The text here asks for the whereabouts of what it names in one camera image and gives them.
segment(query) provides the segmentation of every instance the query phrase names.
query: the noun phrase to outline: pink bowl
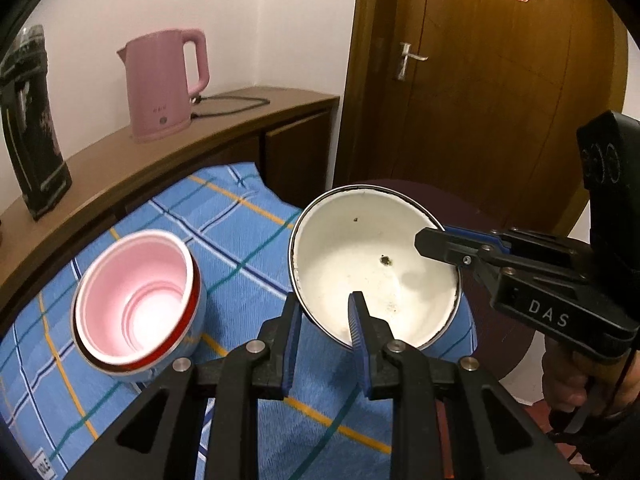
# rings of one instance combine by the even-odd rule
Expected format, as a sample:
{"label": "pink bowl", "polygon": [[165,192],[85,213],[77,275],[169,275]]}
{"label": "pink bowl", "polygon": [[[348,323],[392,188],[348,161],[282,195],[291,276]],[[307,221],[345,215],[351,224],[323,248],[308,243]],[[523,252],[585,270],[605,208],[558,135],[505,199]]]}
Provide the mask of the pink bowl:
{"label": "pink bowl", "polygon": [[161,230],[125,236],[82,279],[75,312],[78,336],[105,364],[146,360],[183,319],[193,283],[193,260],[180,238]]}

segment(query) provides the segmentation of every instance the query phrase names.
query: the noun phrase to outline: white tag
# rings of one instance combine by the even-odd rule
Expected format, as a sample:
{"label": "white tag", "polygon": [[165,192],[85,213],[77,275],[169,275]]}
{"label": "white tag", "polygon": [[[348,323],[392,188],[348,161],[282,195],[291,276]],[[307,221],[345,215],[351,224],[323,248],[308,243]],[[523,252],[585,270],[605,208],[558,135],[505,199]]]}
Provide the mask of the white tag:
{"label": "white tag", "polygon": [[31,459],[31,465],[40,473],[42,480],[53,480],[57,476],[42,448]]}

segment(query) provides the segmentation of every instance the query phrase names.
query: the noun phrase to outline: door handle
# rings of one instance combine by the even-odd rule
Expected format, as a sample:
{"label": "door handle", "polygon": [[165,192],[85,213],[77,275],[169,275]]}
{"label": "door handle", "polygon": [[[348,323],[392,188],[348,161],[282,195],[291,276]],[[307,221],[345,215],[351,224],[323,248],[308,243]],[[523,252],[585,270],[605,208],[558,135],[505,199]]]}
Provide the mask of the door handle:
{"label": "door handle", "polygon": [[411,54],[411,43],[400,43],[400,46],[402,47],[402,54],[400,55],[396,79],[398,81],[404,81],[406,79],[406,65],[409,62],[409,58],[415,59],[416,61],[427,61],[429,58]]}

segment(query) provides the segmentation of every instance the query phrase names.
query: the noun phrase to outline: black sleeve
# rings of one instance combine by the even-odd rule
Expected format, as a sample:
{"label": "black sleeve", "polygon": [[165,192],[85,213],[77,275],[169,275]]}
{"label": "black sleeve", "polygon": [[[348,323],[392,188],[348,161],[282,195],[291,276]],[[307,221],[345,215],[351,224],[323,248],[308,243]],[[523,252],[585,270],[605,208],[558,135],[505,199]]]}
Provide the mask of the black sleeve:
{"label": "black sleeve", "polygon": [[603,479],[640,479],[640,402],[604,420],[588,420],[577,449]]}

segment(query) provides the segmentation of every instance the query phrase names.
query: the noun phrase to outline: pink electric kettle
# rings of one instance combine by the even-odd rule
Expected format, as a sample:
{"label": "pink electric kettle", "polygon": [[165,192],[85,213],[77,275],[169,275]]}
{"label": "pink electric kettle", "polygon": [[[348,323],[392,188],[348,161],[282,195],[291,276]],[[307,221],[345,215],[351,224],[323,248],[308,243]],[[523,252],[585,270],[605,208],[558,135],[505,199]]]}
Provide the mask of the pink electric kettle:
{"label": "pink electric kettle", "polygon": [[[196,46],[199,81],[187,88],[184,44]],[[118,51],[127,73],[127,96],[135,140],[153,140],[175,133],[191,123],[190,98],[209,83],[209,61],[204,33],[196,28],[147,34]]]}

